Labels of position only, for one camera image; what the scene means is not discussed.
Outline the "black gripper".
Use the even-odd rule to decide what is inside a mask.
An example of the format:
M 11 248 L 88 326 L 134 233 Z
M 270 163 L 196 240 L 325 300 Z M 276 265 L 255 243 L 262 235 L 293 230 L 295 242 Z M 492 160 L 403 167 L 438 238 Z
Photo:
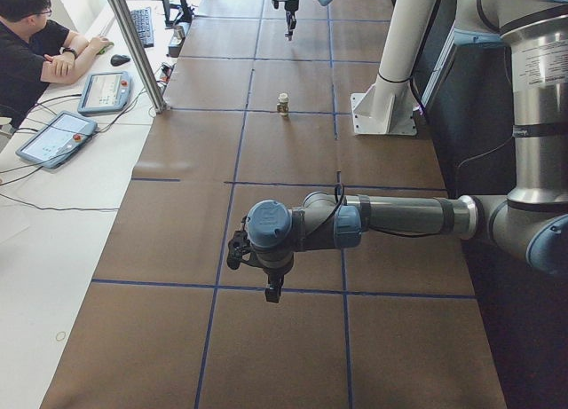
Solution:
M 299 0 L 286 0 L 284 3 L 286 20 L 287 20 L 287 33 L 286 35 L 291 35 L 291 29 L 296 29 L 296 12 L 299 9 Z
M 284 278 L 288 274 L 288 267 L 280 267 L 278 269 L 265 269 L 264 272 L 268 278 L 267 288 L 264 290 L 265 300 L 268 303 L 278 303 L 280 301 L 281 288 L 284 284 Z

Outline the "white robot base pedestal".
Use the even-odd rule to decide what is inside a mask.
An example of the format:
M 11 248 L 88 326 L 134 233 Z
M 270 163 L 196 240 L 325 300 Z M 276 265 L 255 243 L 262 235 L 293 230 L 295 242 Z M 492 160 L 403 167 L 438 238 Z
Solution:
M 375 83 L 351 94 L 354 132 L 414 136 L 415 61 L 437 0 L 396 0 Z

